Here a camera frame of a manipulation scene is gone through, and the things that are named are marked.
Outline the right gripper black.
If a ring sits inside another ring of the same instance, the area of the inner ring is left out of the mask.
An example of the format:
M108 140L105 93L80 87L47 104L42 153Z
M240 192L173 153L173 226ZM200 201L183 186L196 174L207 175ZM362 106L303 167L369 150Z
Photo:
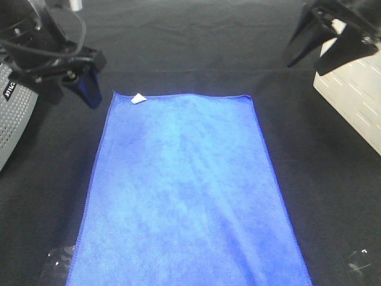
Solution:
M333 19L346 23L339 36ZM378 51L380 1L309 1L303 6L297 27L283 52L285 64L293 67L337 36L315 64L320 76Z

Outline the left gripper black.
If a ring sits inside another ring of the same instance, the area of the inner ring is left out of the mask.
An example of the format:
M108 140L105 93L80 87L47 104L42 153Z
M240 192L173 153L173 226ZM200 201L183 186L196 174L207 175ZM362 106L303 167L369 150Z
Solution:
M62 85L95 109L102 101L98 74L107 61L102 51L85 46L82 8L82 1L1 1L1 48L11 60L10 79L39 99L59 104ZM78 40L67 37L52 15L55 9L78 20Z

